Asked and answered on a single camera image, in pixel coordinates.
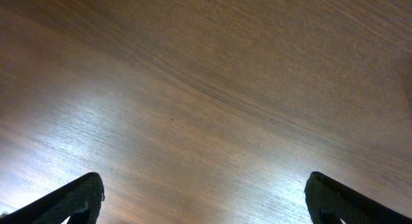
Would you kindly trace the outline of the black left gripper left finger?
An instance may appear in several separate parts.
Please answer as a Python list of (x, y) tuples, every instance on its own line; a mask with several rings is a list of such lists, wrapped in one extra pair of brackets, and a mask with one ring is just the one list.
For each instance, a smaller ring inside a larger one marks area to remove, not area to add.
[(96, 224), (104, 201), (98, 173), (87, 173), (1, 218), (3, 224)]

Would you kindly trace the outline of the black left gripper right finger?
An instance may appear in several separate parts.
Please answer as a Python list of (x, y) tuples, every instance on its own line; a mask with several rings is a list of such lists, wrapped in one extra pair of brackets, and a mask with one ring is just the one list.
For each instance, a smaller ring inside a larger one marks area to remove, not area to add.
[(411, 218), (314, 171), (304, 189), (312, 223), (411, 224)]

